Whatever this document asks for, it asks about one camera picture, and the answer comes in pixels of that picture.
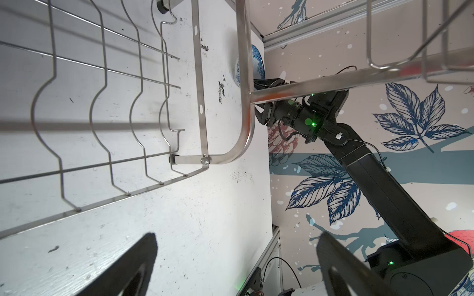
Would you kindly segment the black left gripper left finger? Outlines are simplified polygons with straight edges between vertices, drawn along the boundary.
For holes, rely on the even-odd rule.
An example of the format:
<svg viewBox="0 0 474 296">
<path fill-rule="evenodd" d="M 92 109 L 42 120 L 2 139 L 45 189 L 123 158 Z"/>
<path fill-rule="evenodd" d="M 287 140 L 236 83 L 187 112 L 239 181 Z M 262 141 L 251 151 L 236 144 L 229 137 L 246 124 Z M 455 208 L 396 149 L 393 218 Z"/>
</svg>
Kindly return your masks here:
<svg viewBox="0 0 474 296">
<path fill-rule="evenodd" d="M 158 243 L 154 233 L 145 234 L 79 296 L 144 296 L 147 293 Z"/>
</svg>

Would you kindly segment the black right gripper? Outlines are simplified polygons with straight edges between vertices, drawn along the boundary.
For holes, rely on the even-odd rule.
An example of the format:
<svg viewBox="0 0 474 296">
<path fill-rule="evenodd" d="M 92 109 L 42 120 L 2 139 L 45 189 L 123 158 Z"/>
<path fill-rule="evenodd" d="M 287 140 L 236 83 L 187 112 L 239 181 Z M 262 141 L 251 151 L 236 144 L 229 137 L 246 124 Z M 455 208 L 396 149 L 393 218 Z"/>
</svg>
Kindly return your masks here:
<svg viewBox="0 0 474 296">
<path fill-rule="evenodd" d="M 277 86 L 288 85 L 282 78 L 272 78 L 268 80 L 259 80 L 254 79 L 254 89 L 255 90 L 266 90 L 269 88 L 275 88 Z M 279 108 L 281 103 L 278 102 L 266 102 L 257 104 L 256 106 L 263 109 L 262 112 L 259 112 L 257 107 L 255 107 L 255 116 L 258 122 L 265 126 L 272 126 L 278 119 L 281 117 L 275 118 L 275 110 Z"/>
</svg>

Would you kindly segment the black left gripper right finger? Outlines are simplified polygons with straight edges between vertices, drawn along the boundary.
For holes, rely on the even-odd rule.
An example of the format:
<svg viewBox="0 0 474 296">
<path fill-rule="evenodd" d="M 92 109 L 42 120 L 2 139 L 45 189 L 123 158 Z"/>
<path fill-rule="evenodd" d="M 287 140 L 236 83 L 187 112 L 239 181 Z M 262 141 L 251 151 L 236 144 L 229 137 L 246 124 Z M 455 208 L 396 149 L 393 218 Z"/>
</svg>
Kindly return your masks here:
<svg viewBox="0 0 474 296">
<path fill-rule="evenodd" d="M 317 256 L 323 282 L 330 296 L 395 296 L 382 279 L 340 244 L 331 234 L 321 234 Z"/>
</svg>

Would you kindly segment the blue floral small bowl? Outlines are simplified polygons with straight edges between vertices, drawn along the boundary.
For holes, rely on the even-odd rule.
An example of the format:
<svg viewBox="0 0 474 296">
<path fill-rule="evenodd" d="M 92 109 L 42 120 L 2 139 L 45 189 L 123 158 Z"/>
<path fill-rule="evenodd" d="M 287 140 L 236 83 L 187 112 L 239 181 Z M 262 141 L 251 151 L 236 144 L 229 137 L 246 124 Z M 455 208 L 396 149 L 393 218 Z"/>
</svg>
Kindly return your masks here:
<svg viewBox="0 0 474 296">
<path fill-rule="evenodd" d="M 253 77 L 255 80 L 265 80 L 265 67 L 264 59 L 258 48 L 255 45 L 251 45 L 251 55 L 253 61 Z M 240 86 L 240 71 L 239 71 L 239 59 L 236 60 L 234 71 L 234 82 L 237 86 Z"/>
</svg>

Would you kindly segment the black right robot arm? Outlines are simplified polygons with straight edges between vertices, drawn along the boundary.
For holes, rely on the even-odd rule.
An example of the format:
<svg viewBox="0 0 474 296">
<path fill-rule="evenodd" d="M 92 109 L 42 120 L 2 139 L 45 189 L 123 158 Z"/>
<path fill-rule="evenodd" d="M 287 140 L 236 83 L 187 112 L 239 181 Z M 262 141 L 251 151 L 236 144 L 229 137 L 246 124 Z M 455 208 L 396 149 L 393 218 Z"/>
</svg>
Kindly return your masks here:
<svg viewBox="0 0 474 296">
<path fill-rule="evenodd" d="M 390 174 L 380 151 L 336 118 L 348 90 L 326 91 L 258 104 L 255 115 L 267 127 L 291 128 L 290 140 L 324 142 L 330 156 L 299 163 L 310 176 L 292 193 L 289 208 L 327 201 L 329 219 L 351 215 L 365 197 L 396 236 L 361 262 L 337 238 L 323 232 L 317 256 L 331 296 L 454 296 L 472 285 L 470 246 L 437 226 Z"/>
</svg>

